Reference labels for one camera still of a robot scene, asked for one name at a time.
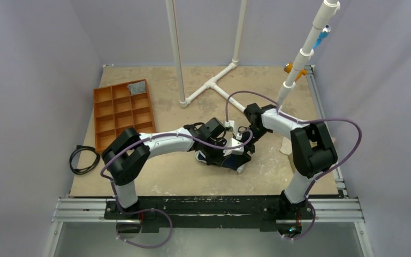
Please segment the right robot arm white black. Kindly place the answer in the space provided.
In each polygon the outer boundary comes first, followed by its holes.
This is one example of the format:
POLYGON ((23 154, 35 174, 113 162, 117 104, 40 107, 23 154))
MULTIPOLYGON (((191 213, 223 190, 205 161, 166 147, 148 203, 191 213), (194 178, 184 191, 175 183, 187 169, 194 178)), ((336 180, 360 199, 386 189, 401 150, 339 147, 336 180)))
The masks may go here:
POLYGON ((280 213, 287 218, 300 211, 301 202, 311 188, 313 179, 325 173, 337 162, 338 156, 324 122, 308 122, 278 111, 274 105, 248 105, 243 111, 249 122, 250 135, 242 136, 245 150, 253 153, 255 143, 265 134, 277 132, 291 142, 295 172, 289 185, 282 191, 285 200, 279 203, 280 213))

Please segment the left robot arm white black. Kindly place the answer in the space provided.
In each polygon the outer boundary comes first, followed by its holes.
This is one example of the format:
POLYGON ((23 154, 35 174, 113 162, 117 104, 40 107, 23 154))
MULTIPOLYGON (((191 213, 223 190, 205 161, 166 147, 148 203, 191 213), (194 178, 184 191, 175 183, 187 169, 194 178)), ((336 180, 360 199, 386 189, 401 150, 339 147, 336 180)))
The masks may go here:
POLYGON ((175 153, 194 152, 196 159, 206 165, 238 170, 249 161, 246 147, 252 146, 254 133, 247 128, 227 140, 225 127, 213 118, 207 123, 187 124, 164 133, 139 133, 125 129, 102 153, 109 171, 109 180, 117 202, 117 212, 125 219, 138 213, 135 179, 145 163, 153 157, 175 153))

